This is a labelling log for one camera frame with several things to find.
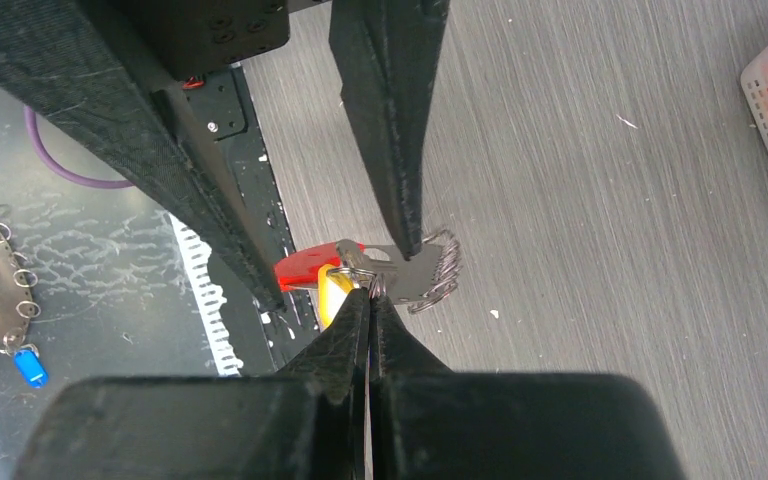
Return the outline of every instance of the glossy gray surface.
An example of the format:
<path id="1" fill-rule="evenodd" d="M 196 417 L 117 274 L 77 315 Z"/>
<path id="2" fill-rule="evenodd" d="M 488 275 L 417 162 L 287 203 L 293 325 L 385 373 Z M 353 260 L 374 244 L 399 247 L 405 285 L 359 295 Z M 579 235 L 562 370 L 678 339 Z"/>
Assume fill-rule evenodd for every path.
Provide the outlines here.
<path id="1" fill-rule="evenodd" d="M 96 178 L 115 174 L 41 123 L 52 154 Z M 0 91 L 0 212 L 39 275 L 43 313 L 28 340 L 50 381 L 25 385 L 0 355 L 0 479 L 66 384 L 95 375 L 215 375 L 177 242 L 163 209 L 135 189 L 91 190 L 61 180 L 34 155 L 22 106 Z"/>
<path id="2" fill-rule="evenodd" d="M 299 248 L 388 241 L 329 8 L 246 64 Z M 425 212 L 466 263 L 411 330 L 458 369 L 628 374 L 691 478 L 768 479 L 768 159 L 738 88 L 767 43 L 768 2 L 453 1 Z"/>

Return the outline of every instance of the white serrated strip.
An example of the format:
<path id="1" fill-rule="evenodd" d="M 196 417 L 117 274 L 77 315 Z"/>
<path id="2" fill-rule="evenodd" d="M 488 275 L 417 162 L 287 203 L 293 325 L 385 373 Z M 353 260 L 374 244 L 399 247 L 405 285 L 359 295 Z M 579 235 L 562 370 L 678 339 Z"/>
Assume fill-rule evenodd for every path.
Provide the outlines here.
<path id="1" fill-rule="evenodd" d="M 227 300 L 222 292 L 222 287 L 214 285 L 207 273 L 207 260 L 210 258 L 210 246 L 201 241 L 198 234 L 180 220 L 169 215 L 172 228 L 175 230 L 175 238 L 178 239 L 178 247 L 181 249 L 181 257 L 184 259 L 184 270 L 193 287 L 196 303 L 199 307 L 201 321 L 204 323 L 204 332 L 207 334 L 207 342 L 210 351 L 213 352 L 213 360 L 216 370 L 223 377 L 239 375 L 238 369 L 243 366 L 243 361 L 234 354 L 234 348 L 228 343 L 228 330 L 222 323 L 219 308 Z"/>

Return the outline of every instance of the red handle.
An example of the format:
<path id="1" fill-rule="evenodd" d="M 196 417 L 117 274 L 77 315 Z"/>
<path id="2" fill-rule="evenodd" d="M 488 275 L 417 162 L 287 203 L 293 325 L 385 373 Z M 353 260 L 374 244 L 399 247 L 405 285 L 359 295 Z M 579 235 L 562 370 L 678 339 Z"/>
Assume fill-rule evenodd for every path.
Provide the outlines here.
<path id="1" fill-rule="evenodd" d="M 275 264 L 275 277 L 282 292 L 295 290 L 296 286 L 316 286 L 319 269 L 323 265 L 340 265 L 337 255 L 337 242 L 325 243 L 316 247 L 306 248 L 282 258 Z"/>

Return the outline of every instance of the wooden floor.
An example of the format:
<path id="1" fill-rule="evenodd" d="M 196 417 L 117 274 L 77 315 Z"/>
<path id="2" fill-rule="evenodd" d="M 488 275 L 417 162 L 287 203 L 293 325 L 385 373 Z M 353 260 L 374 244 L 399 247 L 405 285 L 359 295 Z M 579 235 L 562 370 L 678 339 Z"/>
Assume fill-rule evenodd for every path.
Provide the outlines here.
<path id="1" fill-rule="evenodd" d="M 299 247 L 388 240 L 329 12 L 246 64 Z M 738 86 L 767 43 L 768 1 L 453 1 L 425 215 L 466 264 L 411 330 L 457 369 L 630 375 L 691 478 L 768 480 L 768 159 Z"/>

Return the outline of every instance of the blue tag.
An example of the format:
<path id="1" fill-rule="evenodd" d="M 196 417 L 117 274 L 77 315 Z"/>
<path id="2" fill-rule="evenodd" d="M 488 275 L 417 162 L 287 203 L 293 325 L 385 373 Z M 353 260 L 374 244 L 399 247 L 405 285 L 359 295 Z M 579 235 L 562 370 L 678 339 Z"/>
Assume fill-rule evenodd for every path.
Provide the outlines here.
<path id="1" fill-rule="evenodd" d="M 19 350 L 13 355 L 13 362 L 25 381 L 33 388 L 40 388 L 48 382 L 48 373 L 43 368 L 39 357 L 31 350 Z"/>

